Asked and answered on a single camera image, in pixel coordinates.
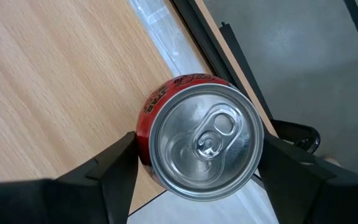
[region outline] pull tab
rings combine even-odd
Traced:
[[[202,160],[214,159],[226,150],[241,130],[238,113],[225,104],[215,105],[196,128],[193,141],[196,155]]]

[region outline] can rim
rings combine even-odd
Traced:
[[[226,92],[232,92],[233,94],[237,95],[238,98],[233,98],[233,101],[236,101],[239,104],[242,104],[244,109],[247,110],[250,120],[249,126],[250,126],[250,136],[252,134],[253,137],[251,137],[251,147],[250,147],[250,153],[252,153],[251,160],[249,162],[249,165],[242,170],[235,180],[231,181],[230,184],[224,186],[221,189],[217,190],[210,190],[210,191],[203,191],[203,192],[197,192],[197,191],[191,191],[184,189],[183,187],[178,186],[172,178],[169,178],[169,175],[164,171],[163,165],[161,165],[161,162],[159,161],[158,155],[157,155],[157,149],[156,146],[158,146],[158,136],[157,133],[161,125],[163,124],[163,121],[165,120],[165,117],[172,108],[175,107],[176,103],[179,102],[182,98],[180,98],[181,95],[184,95],[186,92],[191,91],[194,88],[206,88],[213,86],[214,90],[213,93],[218,94],[219,92],[223,93]],[[152,162],[152,165],[154,166],[154,171],[157,175],[157,177],[160,179],[162,185],[172,191],[173,193],[194,201],[200,201],[200,202],[207,202],[212,200],[218,200],[220,198],[224,198],[229,196],[230,194],[233,194],[237,190],[239,190],[241,187],[243,187],[248,180],[252,177],[252,174],[256,171],[257,166],[259,164],[260,158],[262,156],[262,149],[263,149],[263,139],[264,139],[264,130],[262,125],[262,120],[255,108],[255,106],[251,103],[251,101],[245,97],[242,93],[240,93],[238,90],[235,90],[234,88],[231,88],[226,85],[222,84],[216,84],[216,83],[205,83],[200,85],[191,86],[188,88],[185,88],[184,90],[179,91],[176,96],[179,96],[178,98],[170,98],[160,109],[160,111],[157,113],[155,120],[153,121],[153,124],[150,129],[150,136],[149,136],[149,154],[150,159]]]

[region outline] can lid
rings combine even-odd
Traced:
[[[150,132],[150,158],[162,184],[199,201],[241,188],[259,163],[263,126],[253,104],[220,84],[189,87],[169,99]]]

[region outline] red can label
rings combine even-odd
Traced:
[[[139,157],[145,166],[152,166],[149,153],[150,130],[162,106],[179,91],[191,86],[216,83],[232,86],[229,82],[207,74],[182,75],[169,80],[155,90],[145,102],[136,126],[136,139],[139,148]]]

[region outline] soda can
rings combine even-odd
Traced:
[[[256,171],[264,131],[253,104],[206,74],[176,77],[147,99],[136,128],[139,157],[161,186],[190,200],[239,190]]]

